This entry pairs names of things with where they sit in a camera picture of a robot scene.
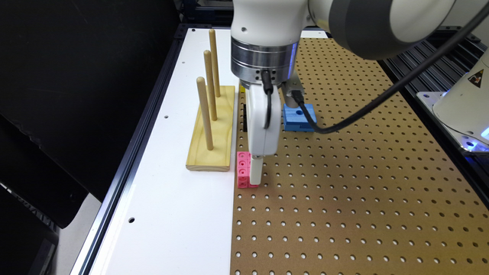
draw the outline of pink block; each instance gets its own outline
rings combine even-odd
[[[249,152],[237,152],[236,171],[238,177],[238,188],[250,187],[250,162],[251,155]]]
[[[250,170],[248,168],[238,168],[238,177],[250,177]]]
[[[248,168],[248,160],[238,160],[238,169],[239,168]]]
[[[238,188],[248,188],[249,180],[238,180]]]
[[[238,152],[238,160],[247,160],[248,152]]]

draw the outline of blue plastic block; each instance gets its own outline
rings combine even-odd
[[[307,111],[311,114],[313,121],[317,123],[316,114],[312,104],[305,104]],[[300,107],[289,108],[283,105],[283,129],[285,131],[314,131],[307,122],[306,116]]]

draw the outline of white panel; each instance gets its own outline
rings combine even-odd
[[[450,12],[455,0],[395,0],[390,26],[397,39],[411,43],[431,34]]]
[[[237,86],[230,31],[216,30],[216,37],[221,85]],[[208,30],[189,30],[138,171],[91,274],[229,274],[235,158],[226,173],[185,168],[199,106],[196,78],[205,75],[203,51],[209,48]],[[234,129],[232,156],[235,136]]]
[[[476,15],[487,0],[458,0],[455,2],[449,16],[443,21],[443,26],[464,26]],[[489,18],[486,18],[472,32],[482,39],[482,43],[489,44]]]

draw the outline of pegboard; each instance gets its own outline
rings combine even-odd
[[[391,85],[332,39],[302,39],[296,70],[323,127]],[[235,188],[231,274],[488,273],[488,211],[399,93],[333,134],[282,131],[261,182]]]

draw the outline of white robot link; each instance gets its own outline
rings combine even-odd
[[[248,89],[248,147],[253,156],[250,184],[260,184],[263,156],[277,151],[281,113],[278,88],[292,108],[297,107],[292,91],[303,93],[293,68],[306,26],[321,27],[339,45],[362,58],[382,60],[429,36],[454,3],[455,0],[234,0],[231,68]]]

